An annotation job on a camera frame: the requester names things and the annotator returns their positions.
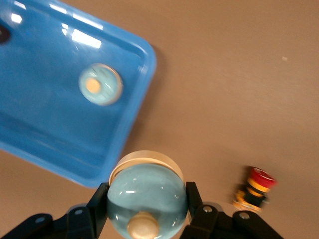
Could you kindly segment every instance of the brown table surface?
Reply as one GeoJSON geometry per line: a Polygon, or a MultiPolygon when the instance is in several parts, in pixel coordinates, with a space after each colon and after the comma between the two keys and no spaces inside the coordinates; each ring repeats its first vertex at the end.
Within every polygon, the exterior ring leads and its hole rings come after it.
{"type": "MultiPolygon", "coordinates": [[[[246,167],[260,167],[279,181],[261,217],[285,238],[319,236],[318,1],[65,2],[157,54],[123,155],[170,156],[228,213],[246,167]]],[[[93,192],[1,151],[0,235],[36,213],[56,219],[93,192]]],[[[100,238],[120,236],[107,222],[100,238]]]]}

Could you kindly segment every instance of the red button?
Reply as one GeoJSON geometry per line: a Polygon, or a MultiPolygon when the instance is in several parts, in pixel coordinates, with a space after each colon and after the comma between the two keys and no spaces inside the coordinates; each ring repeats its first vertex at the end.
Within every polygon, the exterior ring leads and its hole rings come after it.
{"type": "Polygon", "coordinates": [[[277,183],[269,173],[259,168],[253,168],[251,170],[250,178],[265,188],[271,188],[277,183]]]}

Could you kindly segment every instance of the beige cap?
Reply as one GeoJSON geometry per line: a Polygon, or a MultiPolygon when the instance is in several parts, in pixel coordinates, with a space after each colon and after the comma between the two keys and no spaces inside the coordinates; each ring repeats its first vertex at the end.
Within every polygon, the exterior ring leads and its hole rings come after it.
{"type": "Polygon", "coordinates": [[[169,158],[165,154],[162,154],[156,151],[141,150],[141,151],[136,151],[124,156],[118,162],[117,166],[114,168],[114,170],[112,171],[110,175],[109,185],[113,182],[114,178],[122,170],[128,167],[131,167],[133,165],[143,164],[143,163],[153,163],[153,164],[161,165],[165,168],[168,168],[171,171],[173,171],[184,182],[184,176],[181,169],[171,158],[169,158]]]}
{"type": "Polygon", "coordinates": [[[159,231],[159,223],[147,212],[137,213],[128,222],[128,233],[133,239],[153,239],[159,231]]]}

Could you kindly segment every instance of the jar lid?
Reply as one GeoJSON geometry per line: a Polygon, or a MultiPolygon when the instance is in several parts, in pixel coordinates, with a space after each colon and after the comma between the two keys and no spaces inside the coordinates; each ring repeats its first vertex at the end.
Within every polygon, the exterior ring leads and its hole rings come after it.
{"type": "Polygon", "coordinates": [[[173,171],[184,182],[184,176],[181,169],[171,158],[169,158],[165,154],[162,154],[156,151],[141,150],[141,151],[136,151],[124,156],[118,162],[118,164],[116,165],[116,167],[114,168],[114,170],[112,171],[110,175],[109,185],[111,185],[114,178],[122,170],[128,167],[131,167],[133,165],[143,164],[143,163],[153,163],[153,164],[161,165],[165,168],[168,168],[171,171],[173,171]]]}

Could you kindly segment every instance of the blue plastic tray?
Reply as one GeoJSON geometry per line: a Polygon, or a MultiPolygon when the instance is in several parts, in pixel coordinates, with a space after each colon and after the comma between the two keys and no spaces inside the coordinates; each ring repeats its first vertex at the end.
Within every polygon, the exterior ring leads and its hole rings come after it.
{"type": "Polygon", "coordinates": [[[87,187],[108,180],[156,67],[143,39],[56,0],[2,0],[0,148],[87,187]],[[109,106],[88,101],[81,72],[122,78],[109,106]]]}

